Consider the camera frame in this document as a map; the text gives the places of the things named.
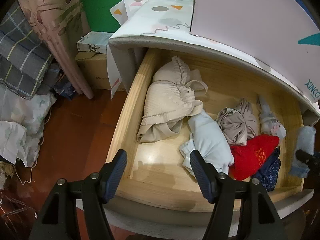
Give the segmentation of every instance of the orange triangle print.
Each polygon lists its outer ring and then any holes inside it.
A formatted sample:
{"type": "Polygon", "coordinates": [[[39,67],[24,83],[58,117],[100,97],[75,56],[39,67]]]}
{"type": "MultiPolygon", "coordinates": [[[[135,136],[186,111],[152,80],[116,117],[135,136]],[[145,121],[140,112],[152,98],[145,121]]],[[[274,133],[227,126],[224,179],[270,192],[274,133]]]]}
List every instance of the orange triangle print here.
{"type": "Polygon", "coordinates": [[[114,13],[114,14],[120,14],[120,15],[122,15],[122,13],[120,12],[119,9],[115,10],[113,13],[114,13]]]}
{"type": "Polygon", "coordinates": [[[181,8],[182,8],[182,6],[180,6],[180,5],[171,5],[173,8],[176,8],[176,9],[178,9],[178,10],[181,10],[181,8]]]}

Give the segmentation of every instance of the cardboard box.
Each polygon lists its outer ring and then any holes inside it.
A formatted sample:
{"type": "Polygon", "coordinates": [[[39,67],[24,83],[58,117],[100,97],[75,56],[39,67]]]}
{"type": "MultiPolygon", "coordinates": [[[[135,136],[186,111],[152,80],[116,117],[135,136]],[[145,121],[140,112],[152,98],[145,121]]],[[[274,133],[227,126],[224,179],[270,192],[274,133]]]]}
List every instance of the cardboard box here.
{"type": "MultiPolygon", "coordinates": [[[[79,52],[75,60],[92,88],[111,90],[107,73],[107,55],[96,52],[79,52]]],[[[117,89],[125,91],[122,83],[117,89]]]]}
{"type": "Polygon", "coordinates": [[[113,33],[89,32],[77,42],[78,51],[107,54],[107,44],[113,33]]]}

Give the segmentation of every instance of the gray cloth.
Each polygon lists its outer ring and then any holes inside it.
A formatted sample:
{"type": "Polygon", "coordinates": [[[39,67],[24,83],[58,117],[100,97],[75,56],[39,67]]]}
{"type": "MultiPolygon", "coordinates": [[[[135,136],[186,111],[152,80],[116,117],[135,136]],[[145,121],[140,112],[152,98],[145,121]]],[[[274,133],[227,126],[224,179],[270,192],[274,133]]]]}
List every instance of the gray cloth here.
{"type": "Polygon", "coordinates": [[[46,95],[54,86],[59,65],[25,18],[17,1],[0,23],[0,81],[19,96],[46,95]]]}
{"type": "Polygon", "coordinates": [[[257,120],[251,104],[242,98],[236,109],[225,108],[216,118],[229,145],[247,145],[247,140],[258,135],[257,120]]]}

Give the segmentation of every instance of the floor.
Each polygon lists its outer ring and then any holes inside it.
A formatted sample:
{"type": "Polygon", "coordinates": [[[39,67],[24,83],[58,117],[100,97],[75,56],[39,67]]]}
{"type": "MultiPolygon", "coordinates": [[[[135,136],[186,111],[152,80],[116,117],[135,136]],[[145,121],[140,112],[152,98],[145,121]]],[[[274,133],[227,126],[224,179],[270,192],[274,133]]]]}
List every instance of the floor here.
{"type": "MultiPolygon", "coordinates": [[[[96,90],[94,99],[83,95],[68,101],[59,97],[52,107],[44,128],[38,164],[32,171],[31,183],[24,186],[15,176],[6,187],[37,212],[59,178],[81,180],[105,163],[127,93],[117,91],[111,100],[110,90],[96,90]]],[[[30,169],[17,163],[21,180],[30,179],[30,169]]],[[[78,209],[82,240],[87,240],[83,212],[78,209]]],[[[111,226],[116,240],[134,233],[111,226]]]]}

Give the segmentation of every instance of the red fabric with gold print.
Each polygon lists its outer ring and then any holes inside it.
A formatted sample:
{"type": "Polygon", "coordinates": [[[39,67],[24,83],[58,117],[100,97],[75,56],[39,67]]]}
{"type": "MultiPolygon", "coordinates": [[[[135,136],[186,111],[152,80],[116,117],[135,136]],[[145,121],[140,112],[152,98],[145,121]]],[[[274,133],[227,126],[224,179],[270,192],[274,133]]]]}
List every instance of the red fabric with gold print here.
{"type": "Polygon", "coordinates": [[[230,171],[236,180],[255,174],[279,144],[279,137],[261,134],[247,141],[246,146],[231,146],[235,164],[230,171]]]}

